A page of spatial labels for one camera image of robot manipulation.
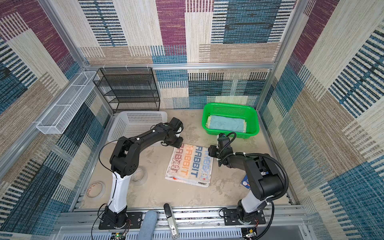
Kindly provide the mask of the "striped rabbit text towel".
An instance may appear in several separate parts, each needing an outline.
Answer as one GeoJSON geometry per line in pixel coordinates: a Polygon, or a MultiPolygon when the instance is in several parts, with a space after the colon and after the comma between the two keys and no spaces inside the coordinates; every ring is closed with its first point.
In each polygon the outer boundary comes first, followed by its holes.
{"type": "Polygon", "coordinates": [[[182,144],[174,148],[165,179],[207,188],[211,182],[214,158],[206,147],[182,144]]]}

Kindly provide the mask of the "pale yellow towel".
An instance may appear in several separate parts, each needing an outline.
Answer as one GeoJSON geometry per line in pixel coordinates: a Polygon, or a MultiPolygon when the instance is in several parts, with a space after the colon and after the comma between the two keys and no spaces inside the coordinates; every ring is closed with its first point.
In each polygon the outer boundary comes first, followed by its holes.
{"type": "Polygon", "coordinates": [[[207,119],[206,127],[211,130],[246,133],[247,123],[244,119],[211,115],[207,119]]]}

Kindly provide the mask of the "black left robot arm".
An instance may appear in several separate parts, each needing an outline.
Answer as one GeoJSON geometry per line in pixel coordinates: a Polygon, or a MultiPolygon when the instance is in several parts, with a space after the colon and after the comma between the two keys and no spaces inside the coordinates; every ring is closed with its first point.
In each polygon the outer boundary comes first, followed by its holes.
{"type": "Polygon", "coordinates": [[[180,137],[183,129],[183,123],[172,118],[169,123],[156,124],[143,134],[116,141],[110,157],[113,189],[101,216],[99,230],[124,229],[133,223],[127,214],[127,195],[131,178],[139,167],[140,153],[157,142],[179,149],[183,143],[180,137]]]}

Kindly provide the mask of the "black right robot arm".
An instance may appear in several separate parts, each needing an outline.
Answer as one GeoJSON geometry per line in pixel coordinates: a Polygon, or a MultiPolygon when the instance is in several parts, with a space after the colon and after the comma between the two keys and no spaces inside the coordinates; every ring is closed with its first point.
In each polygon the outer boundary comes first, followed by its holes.
{"type": "Polygon", "coordinates": [[[250,191],[239,200],[236,213],[241,224],[248,224],[267,205],[287,193],[289,179],[282,164],[268,154],[234,152],[231,143],[236,136],[234,132],[220,133],[217,144],[209,147],[209,156],[218,160],[219,167],[245,171],[250,191]]]}

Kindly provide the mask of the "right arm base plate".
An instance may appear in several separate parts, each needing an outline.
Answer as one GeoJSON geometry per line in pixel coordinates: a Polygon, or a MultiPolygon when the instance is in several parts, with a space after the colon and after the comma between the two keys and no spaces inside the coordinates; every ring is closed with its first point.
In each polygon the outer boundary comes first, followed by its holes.
{"type": "Polygon", "coordinates": [[[240,217],[236,209],[222,208],[219,210],[219,216],[224,219],[225,226],[266,224],[263,212],[255,212],[246,214],[245,217],[240,217]]]}

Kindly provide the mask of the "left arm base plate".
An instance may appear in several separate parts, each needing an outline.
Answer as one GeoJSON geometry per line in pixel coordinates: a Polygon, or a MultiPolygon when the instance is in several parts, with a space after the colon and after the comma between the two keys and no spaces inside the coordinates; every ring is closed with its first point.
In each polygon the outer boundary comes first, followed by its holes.
{"type": "Polygon", "coordinates": [[[126,216],[114,223],[106,214],[102,215],[101,222],[99,223],[99,230],[128,230],[139,229],[143,221],[143,212],[126,212],[126,216]]]}

